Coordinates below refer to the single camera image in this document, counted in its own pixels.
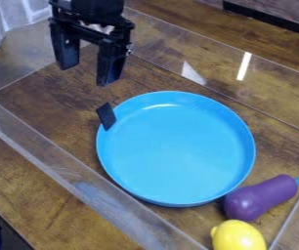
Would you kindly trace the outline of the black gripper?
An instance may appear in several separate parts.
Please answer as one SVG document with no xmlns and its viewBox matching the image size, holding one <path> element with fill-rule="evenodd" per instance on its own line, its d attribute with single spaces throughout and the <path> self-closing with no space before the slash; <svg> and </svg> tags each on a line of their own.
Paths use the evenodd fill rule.
<svg viewBox="0 0 299 250">
<path fill-rule="evenodd" d="M 48 3 L 53 19 L 60 23 L 49 23 L 60 69 L 66 70 L 80 63 L 80 39 L 93 44 L 101 41 L 96 84 L 112 84 L 121 77 L 125 60 L 132 52 L 131 32 L 135 24 L 122 17 L 124 0 L 48 0 Z"/>
</svg>

